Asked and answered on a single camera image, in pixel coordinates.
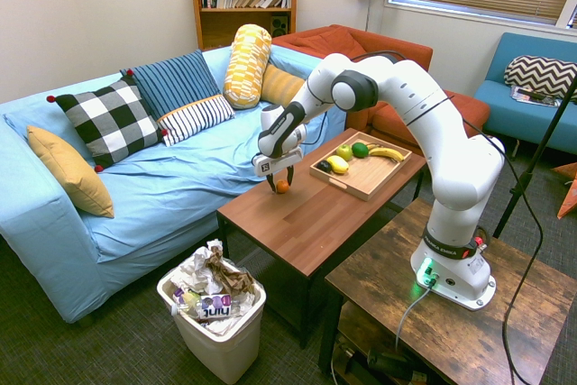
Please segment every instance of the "wooden tray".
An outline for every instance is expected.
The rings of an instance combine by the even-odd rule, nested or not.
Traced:
[[[341,144],[353,145],[357,142],[365,144],[378,143],[381,146],[396,149],[405,157],[405,159],[402,162],[395,162],[390,158],[383,157],[353,157],[351,160],[347,161],[349,163],[349,170],[343,175],[337,175],[333,172],[325,173],[324,171],[317,169],[315,165],[319,161],[326,160],[331,155],[336,154],[337,146],[325,156],[315,161],[310,166],[309,173],[311,176],[341,188],[353,196],[369,201],[379,188],[385,185],[387,180],[400,170],[413,152],[365,133],[357,133],[350,139],[340,143],[339,146]]]

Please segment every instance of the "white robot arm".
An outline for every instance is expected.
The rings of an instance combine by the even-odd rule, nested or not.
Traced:
[[[256,173],[269,175],[302,159],[302,124],[332,105],[349,112],[378,101],[390,104],[402,118],[433,180],[433,210],[411,257],[418,283],[428,287],[435,275],[433,291],[469,309],[484,307],[496,282],[472,237],[504,160],[483,136],[467,137],[459,111],[412,60],[393,63],[378,56],[352,63],[341,54],[327,56],[284,111],[267,121],[263,117]],[[503,149],[497,139],[491,140]]]

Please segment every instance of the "rustic wooden table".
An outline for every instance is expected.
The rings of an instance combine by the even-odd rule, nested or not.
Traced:
[[[326,276],[333,290],[319,356],[324,372],[330,368],[344,300],[349,301],[347,307],[368,314],[394,339],[407,307],[424,292],[416,284],[409,258],[430,212],[429,204],[415,200]],[[497,281],[497,293],[485,308],[470,311],[431,293],[411,310],[401,332],[403,349],[416,354],[449,383],[511,382],[501,327],[530,258],[496,239],[484,256]],[[519,292],[508,321],[508,343],[517,370],[532,384],[543,377],[576,291],[577,281],[535,261]],[[354,319],[344,316],[349,323]]]
[[[416,174],[422,174],[421,170],[425,167],[425,159],[412,154],[401,170],[369,201],[343,192],[309,174],[312,163],[356,133],[348,129],[310,152],[295,166],[288,193],[274,194],[269,184],[263,181],[217,212],[225,254],[225,229],[231,225],[274,258],[286,263],[298,277],[295,280],[305,282],[304,289],[299,293],[302,295],[299,318],[293,320],[283,315],[283,309],[275,308],[300,332],[301,347],[307,341],[309,292],[319,268]],[[274,295],[267,293],[267,305],[273,308]]]

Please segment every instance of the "black pole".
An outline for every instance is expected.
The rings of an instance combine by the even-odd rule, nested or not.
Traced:
[[[571,101],[571,97],[575,93],[575,88],[577,88],[577,74],[575,74],[573,82],[569,86],[569,89],[567,90],[567,93],[565,94],[565,97],[563,98],[561,105],[559,105],[559,108],[557,108],[555,116],[553,117],[553,120],[549,124],[549,127],[547,128],[547,131],[543,136],[543,140],[541,140],[541,142],[539,143],[535,155],[533,155],[533,158],[529,162],[527,169],[521,174],[521,176],[519,176],[519,181],[516,184],[516,186],[510,190],[510,193],[513,195],[513,197],[508,202],[507,209],[505,209],[503,216],[499,220],[499,224],[497,225],[497,228],[493,233],[494,238],[499,238],[501,232],[503,231],[505,225],[507,224],[508,218],[513,213],[513,209],[515,209],[517,202],[519,201],[521,196],[523,196],[523,192],[527,190],[529,182],[531,182],[531,178],[533,178],[533,170],[535,169],[535,166],[541,159],[541,155],[543,154],[543,151],[545,150],[545,147],[547,146],[547,143],[549,142],[549,139],[551,138],[554,129],[557,127],[557,124],[559,124],[559,119],[561,119],[561,116],[565,111],[565,108]]]

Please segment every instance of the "banana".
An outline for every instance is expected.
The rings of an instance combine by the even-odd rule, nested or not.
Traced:
[[[373,157],[387,157],[392,158],[396,162],[401,162],[405,159],[403,154],[397,151],[396,149],[385,148],[383,146],[379,146],[377,148],[372,148],[369,150],[369,155]]]

